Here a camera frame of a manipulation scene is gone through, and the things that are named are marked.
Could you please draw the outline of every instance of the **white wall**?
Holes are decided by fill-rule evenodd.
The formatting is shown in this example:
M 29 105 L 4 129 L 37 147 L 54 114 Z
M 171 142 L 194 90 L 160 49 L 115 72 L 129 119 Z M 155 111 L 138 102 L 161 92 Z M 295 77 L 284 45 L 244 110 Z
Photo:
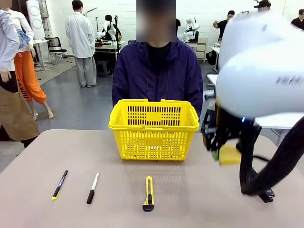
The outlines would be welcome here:
M 49 19 L 53 35 L 62 41 L 63 48 L 68 47 L 65 35 L 65 20 L 72 10 L 71 0 L 46 0 Z M 97 31 L 94 16 L 98 16 L 98 26 L 102 30 L 102 24 L 106 14 L 118 15 L 119 29 L 123 40 L 136 39 L 136 0 L 82 0 L 84 11 L 98 7 L 88 13 L 93 28 Z M 304 9 L 304 0 L 271 0 L 272 10 L 283 14 L 289 21 L 297 17 L 299 9 Z M 193 15 L 200 25 L 200 37 L 207 36 L 208 49 L 218 40 L 219 30 L 213 28 L 215 20 L 224 20 L 229 10 L 236 13 L 241 11 L 254 11 L 257 3 L 253 0 L 176 0 L 176 18 L 185 26 L 185 19 Z

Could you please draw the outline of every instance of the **black marker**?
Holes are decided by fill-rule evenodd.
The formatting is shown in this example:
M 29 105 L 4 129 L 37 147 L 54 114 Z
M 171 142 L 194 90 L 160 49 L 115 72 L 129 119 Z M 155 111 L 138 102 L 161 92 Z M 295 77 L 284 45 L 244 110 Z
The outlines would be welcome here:
M 91 204 L 92 203 L 92 200 L 93 200 L 93 197 L 94 197 L 94 193 L 95 193 L 94 190 L 95 190 L 95 187 L 96 187 L 96 184 L 97 184 L 97 181 L 98 181 L 98 177 L 99 177 L 99 173 L 97 173 L 96 176 L 95 176 L 92 188 L 91 188 L 89 196 L 88 196 L 88 198 L 86 200 L 87 204 Z
M 61 188 L 61 186 L 62 186 L 62 184 L 63 184 L 63 182 L 64 182 L 66 176 L 67 176 L 67 170 L 65 171 L 65 173 L 64 173 L 63 176 L 62 176 L 62 178 L 61 178 L 61 180 L 60 180 L 60 182 L 59 182 L 59 184 L 58 184 L 58 186 L 57 186 L 57 188 L 56 188 L 56 190 L 55 190 L 55 192 L 54 192 L 54 195 L 53 195 L 53 197 L 52 197 L 52 200 L 56 200 L 56 199 L 57 199 L 57 197 L 58 197 L 58 195 L 59 195 L 59 192 L 60 192 L 60 188 Z

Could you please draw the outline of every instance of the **white lab coat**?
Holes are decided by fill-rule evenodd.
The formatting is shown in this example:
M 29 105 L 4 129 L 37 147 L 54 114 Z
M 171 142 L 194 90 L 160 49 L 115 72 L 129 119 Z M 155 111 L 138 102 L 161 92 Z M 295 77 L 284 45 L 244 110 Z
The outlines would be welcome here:
M 20 30 L 22 30 L 23 28 L 27 36 L 30 38 L 29 44 L 33 45 L 34 32 L 30 27 L 28 21 L 26 20 L 25 16 L 22 13 L 13 10 L 9 10 L 7 11 L 7 13 L 10 14 L 10 18 L 15 24 L 15 26 L 17 26 Z M 23 52 L 23 51 L 29 51 L 28 46 L 25 46 L 18 50 L 18 52 Z
M 95 34 L 88 18 L 74 12 L 66 21 L 66 36 L 77 58 L 89 58 L 95 53 Z

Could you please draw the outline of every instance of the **white cabinet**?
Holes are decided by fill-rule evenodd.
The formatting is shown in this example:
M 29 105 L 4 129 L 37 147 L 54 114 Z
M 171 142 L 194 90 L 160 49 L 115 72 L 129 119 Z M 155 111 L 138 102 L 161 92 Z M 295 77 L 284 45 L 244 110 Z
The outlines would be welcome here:
M 208 37 L 199 37 L 198 47 L 196 49 L 196 56 L 198 59 L 206 60 Z

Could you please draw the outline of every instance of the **mannequin hand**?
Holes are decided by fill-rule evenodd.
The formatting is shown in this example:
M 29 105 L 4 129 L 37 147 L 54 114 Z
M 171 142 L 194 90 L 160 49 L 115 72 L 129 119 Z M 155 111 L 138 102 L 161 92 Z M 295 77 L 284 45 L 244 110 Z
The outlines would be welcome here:
M 11 79 L 10 71 L 7 69 L 3 69 L 0 67 L 0 75 L 3 82 L 7 82 L 9 79 Z
M 31 52 L 33 58 L 35 58 L 36 52 L 35 52 L 35 49 L 33 48 L 33 46 L 31 44 L 28 44 L 28 48 L 29 48 L 29 51 Z

